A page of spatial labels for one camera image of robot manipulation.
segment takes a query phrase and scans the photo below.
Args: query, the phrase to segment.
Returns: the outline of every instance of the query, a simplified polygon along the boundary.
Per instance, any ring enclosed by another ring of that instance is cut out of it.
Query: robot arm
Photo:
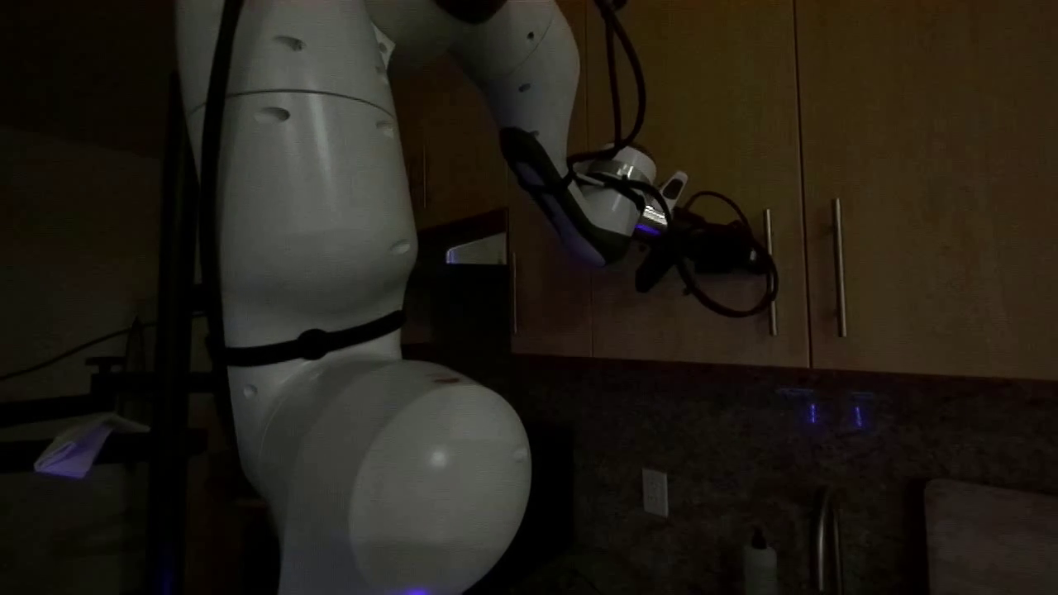
[[[626,254],[640,205],[569,172],[577,48],[552,0],[379,0],[371,11],[396,53],[424,43],[454,48],[500,123],[501,155],[517,177],[582,260],[613,263]],[[656,177],[656,164],[634,148],[618,151],[608,167],[638,182]]]

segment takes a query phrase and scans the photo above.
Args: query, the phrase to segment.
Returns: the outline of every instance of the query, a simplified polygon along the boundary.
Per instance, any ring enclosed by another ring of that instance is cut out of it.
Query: metal handle
[[[842,221],[841,198],[834,198],[834,285],[835,285],[835,337],[851,337],[846,221]]]
[[[508,325],[511,335],[522,335],[522,302],[520,302],[520,258],[511,254],[511,239],[507,239],[507,263],[508,263]]]
[[[842,549],[841,549],[841,516],[835,497],[823,490],[818,516],[818,595],[842,592]]]
[[[764,208],[764,247],[768,247],[768,254],[774,260],[774,231],[770,229],[774,229],[770,224],[770,208]],[[780,297],[774,297],[770,306],[768,306],[768,330],[770,330],[770,337],[780,337]]]

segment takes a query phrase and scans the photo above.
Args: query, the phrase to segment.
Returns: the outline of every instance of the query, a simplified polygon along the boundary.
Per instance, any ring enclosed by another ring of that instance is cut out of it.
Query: tile backsplash
[[[1053,382],[511,361],[497,388],[575,437],[575,545],[520,595],[739,592],[754,524],[806,595],[821,490],[841,497],[846,595],[909,595],[929,478],[1058,497]],[[640,511],[640,470],[671,477],[669,520]]]

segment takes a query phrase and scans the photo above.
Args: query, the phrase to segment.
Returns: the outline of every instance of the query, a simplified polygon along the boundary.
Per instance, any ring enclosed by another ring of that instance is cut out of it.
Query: wooden cabinet
[[[561,11],[582,46],[572,148],[595,148],[613,139],[602,20],[595,0]],[[634,295],[640,254],[575,263],[511,184],[483,98],[436,84],[424,195],[454,217],[508,208],[517,355],[1058,377],[1058,3],[652,0],[620,20],[648,73],[638,142],[760,236],[770,213],[780,302],[727,322],[675,274]]]
[[[1047,0],[799,0],[818,368],[1058,377],[1053,33]]]
[[[599,148],[613,142],[602,20],[593,0],[566,14],[577,22],[582,46],[575,139],[582,139],[577,148]],[[569,258],[555,258],[552,236],[533,231],[517,246],[522,312],[517,350],[575,348],[582,358],[806,368],[793,0],[652,0],[620,11],[620,22],[648,73],[648,123],[638,142],[656,155],[662,177],[685,167],[691,189],[733,195],[760,236],[770,213],[782,295],[774,322],[729,322],[686,297],[678,274],[638,295],[640,250],[618,269],[577,270]],[[511,217],[511,224],[540,229],[536,215],[527,217],[533,221]],[[712,281],[707,290],[729,304],[754,304],[760,281]],[[569,327],[577,330],[575,345],[544,341]]]

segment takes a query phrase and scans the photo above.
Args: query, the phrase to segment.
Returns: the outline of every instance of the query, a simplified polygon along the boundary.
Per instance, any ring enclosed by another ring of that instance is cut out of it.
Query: wire
[[[89,337],[89,341],[73,345],[73,348],[67,348],[67,350],[58,350],[58,355],[54,355],[54,358],[47,358],[47,361],[37,361],[37,363],[29,363],[29,368],[19,368],[19,371],[5,371],[5,373],[0,373],[0,382],[18,379],[18,377],[40,373],[40,371],[56,368],[56,363],[63,363],[63,361],[70,361],[70,358],[76,358],[76,355],[83,355],[83,350],[91,350],[97,345],[109,345],[109,341],[116,341],[116,337],[129,337],[129,335],[138,335],[138,330],[146,330],[146,327],[152,327],[152,325],[137,322],[131,327],[121,327],[121,330],[109,330],[109,335],[100,335],[100,337]]]
[[[614,142],[608,148],[599,148],[599,151],[575,151],[569,159],[572,164],[618,155],[626,146],[632,146],[638,139],[638,131],[646,125],[646,116],[648,116],[648,79],[646,79],[640,59],[634,53],[634,43],[632,43],[629,31],[620,27],[613,0],[595,0],[595,8],[599,8],[599,16],[604,22],[604,62],[608,62],[608,98],[613,98],[613,110],[614,110]],[[632,66],[632,84],[634,84],[634,120],[632,120],[629,131],[620,125],[626,110],[620,110],[620,84],[618,84],[614,43],[626,53],[626,59]]]
[[[664,229],[669,229],[669,231],[675,229],[675,215],[671,215],[669,202],[662,198],[662,193],[659,193],[656,184],[648,184],[648,182],[626,182],[626,177],[604,177],[604,184],[614,189],[614,193],[620,193],[620,195],[629,195],[629,198],[632,198],[634,193],[652,195],[652,198],[662,205]],[[750,229],[743,208],[739,208],[733,198],[727,198],[724,193],[695,193],[695,195],[686,198],[685,213],[686,213],[699,198],[714,198],[714,202],[729,205],[729,213],[739,217],[739,224]],[[727,306],[727,304],[714,302],[712,295],[704,295],[702,285],[695,281],[695,274],[691,274],[691,269],[686,269],[685,258],[675,258],[675,270],[682,274],[686,295],[695,295],[699,304],[704,304],[707,312],[714,312],[714,313],[720,313],[720,318],[754,318],[754,313],[768,312],[768,306],[774,304],[774,297],[780,295],[780,270],[778,270],[770,250],[768,250],[757,239],[754,239],[754,250],[757,250],[757,254],[764,258],[764,263],[768,263],[768,286],[764,286],[764,295],[760,295],[760,302],[757,302],[754,306]]]
[[[724,205],[738,215],[738,221],[739,221],[743,229],[750,229],[747,213],[743,213],[729,195],[724,195],[724,193],[695,193],[695,195],[686,198],[685,213],[691,213],[691,205],[702,202],[702,198],[724,202]],[[664,198],[659,198],[659,202],[662,202],[664,221],[669,221],[669,229],[671,229],[675,217],[671,217]],[[754,306],[743,306],[743,312],[739,312],[739,306],[727,306],[727,304],[714,302],[712,295],[704,295],[702,285],[695,281],[695,274],[691,274],[691,269],[686,269],[685,258],[675,258],[675,270],[682,274],[682,281],[686,285],[686,290],[691,290],[704,306],[712,306],[712,312],[717,312],[717,313],[724,313],[724,318],[754,318],[754,313],[768,312],[768,306],[774,304],[774,297],[780,295],[780,270],[778,270],[770,250],[768,250],[757,239],[754,239],[754,250],[768,260],[768,286],[764,286],[760,302],[757,302]]]
[[[208,350],[210,350],[210,395],[221,424],[235,430],[228,401],[228,363],[225,363],[225,306],[221,306],[221,229],[217,229],[217,195],[221,195],[221,139],[225,139],[225,97],[235,55],[235,33],[246,0],[225,0],[217,46],[208,73],[206,123],[202,123],[202,285],[206,285],[206,318],[208,318]]]
[[[604,27],[604,73],[608,73],[608,103],[614,120],[614,139],[626,137],[626,107],[620,107],[620,73],[618,73],[618,48],[614,33]]]

